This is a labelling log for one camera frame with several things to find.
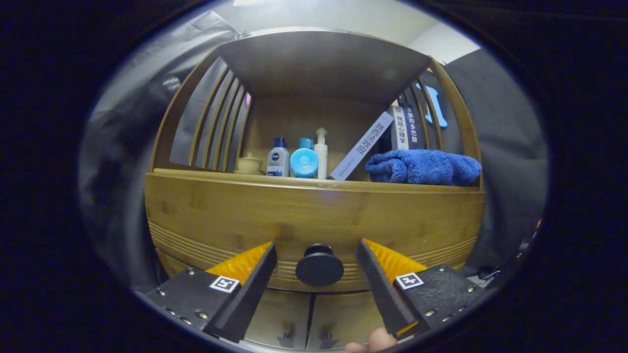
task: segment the white wall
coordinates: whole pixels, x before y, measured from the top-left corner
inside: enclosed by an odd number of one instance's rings
[[[437,20],[397,0],[234,0],[212,8],[238,31],[316,26],[353,31],[408,45]]]
[[[443,64],[480,48],[478,44],[444,23],[435,24],[408,46],[417,52],[432,56]]]

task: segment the white bottle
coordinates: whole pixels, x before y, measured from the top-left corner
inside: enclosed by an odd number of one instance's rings
[[[266,175],[287,177],[290,174],[290,154],[284,138],[275,138],[274,148],[268,153]]]
[[[327,179],[327,145],[325,144],[325,135],[327,131],[324,128],[316,130],[318,141],[314,145],[314,152],[318,156],[318,179]]]

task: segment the book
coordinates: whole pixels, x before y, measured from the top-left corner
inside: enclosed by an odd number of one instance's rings
[[[394,118],[394,123],[380,139],[377,152],[386,153],[395,149],[421,149],[423,145],[417,125],[420,121],[411,106],[403,103],[399,106],[391,106],[388,113]]]
[[[386,129],[393,123],[394,118],[389,113],[383,112],[373,125],[360,138],[355,146],[340,161],[338,166],[327,177],[334,180],[346,180],[355,167],[364,159],[364,156],[375,146],[379,139],[385,135]]]

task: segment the wooden shelf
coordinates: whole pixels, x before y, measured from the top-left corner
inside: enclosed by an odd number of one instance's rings
[[[216,183],[264,185],[268,187],[309,188],[356,192],[479,193],[477,189],[468,187],[286,178],[282,176],[221,173],[218,171],[156,168],[153,174],[187,180],[210,180]]]
[[[403,95],[417,103],[425,95],[413,87],[428,66],[452,105],[464,154],[481,162],[474,125],[455,84],[438,62],[409,48],[300,28],[252,33],[210,52],[170,102],[146,175],[148,225],[166,269],[209,268],[272,241],[278,265],[270,288],[362,291],[369,289],[355,257],[362,237],[426,266],[461,267],[484,215],[481,176],[471,187],[373,183],[364,164],[375,148],[347,181],[224,173],[247,152],[262,159],[265,170],[273,138],[286,138],[292,152],[299,138],[314,138],[321,126],[328,131],[331,172],[395,99]],[[209,71],[217,81],[196,122],[188,164],[173,163],[181,116]],[[244,92],[251,94],[251,105]],[[434,129],[440,132],[438,123]],[[421,131],[427,136],[424,119]],[[440,139],[436,147],[442,147]],[[314,243],[331,246],[344,264],[343,277],[331,286],[310,287],[296,278],[297,262]]]
[[[210,171],[146,175],[153,242],[185,264],[209,268],[273,241],[272,288],[319,291],[297,280],[296,263],[314,243],[345,266],[325,291],[367,290],[356,244],[366,237],[427,266],[460,266],[475,244],[485,193],[474,188],[307,180]]]
[[[427,55],[379,38],[321,28],[280,28],[218,47],[253,97],[304,95],[386,107],[425,71]]]

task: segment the book spine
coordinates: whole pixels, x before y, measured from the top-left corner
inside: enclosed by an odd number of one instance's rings
[[[421,144],[419,143],[419,134],[416,130],[416,120],[414,119],[415,114],[410,106],[404,109],[406,116],[406,137],[408,139],[408,149],[421,149]]]
[[[402,107],[392,107],[394,126],[391,129],[392,149],[408,149],[406,115]]]
[[[384,131],[393,120],[394,118],[390,114],[383,112],[351,151],[347,153],[345,158],[340,161],[340,164],[329,174],[329,177],[335,180],[346,180],[364,156],[373,148],[377,140],[384,134]]]

